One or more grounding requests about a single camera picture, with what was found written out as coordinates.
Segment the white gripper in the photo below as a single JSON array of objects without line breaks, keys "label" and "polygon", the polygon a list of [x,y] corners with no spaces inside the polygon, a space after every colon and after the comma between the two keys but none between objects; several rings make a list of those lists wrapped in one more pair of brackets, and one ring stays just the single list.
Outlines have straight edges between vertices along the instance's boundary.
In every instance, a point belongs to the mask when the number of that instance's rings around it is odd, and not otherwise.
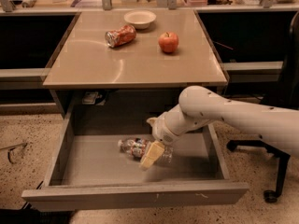
[{"label": "white gripper", "polygon": [[165,145],[172,145],[178,140],[178,136],[167,128],[165,114],[162,114],[158,118],[148,118],[147,123],[151,126],[152,136],[157,141],[152,142],[146,147],[140,161],[140,168],[142,170],[148,170],[164,154]]}]

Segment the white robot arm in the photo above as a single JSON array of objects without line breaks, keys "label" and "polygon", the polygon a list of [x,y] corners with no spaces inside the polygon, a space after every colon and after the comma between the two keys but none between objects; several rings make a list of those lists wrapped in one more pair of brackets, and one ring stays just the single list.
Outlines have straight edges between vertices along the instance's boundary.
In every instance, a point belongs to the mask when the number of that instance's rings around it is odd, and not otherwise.
[{"label": "white robot arm", "polygon": [[181,92],[176,106],[148,119],[154,142],[146,148],[141,168],[149,169],[183,134],[214,120],[257,134],[266,144],[299,157],[298,110],[229,100],[204,87],[190,86]]}]

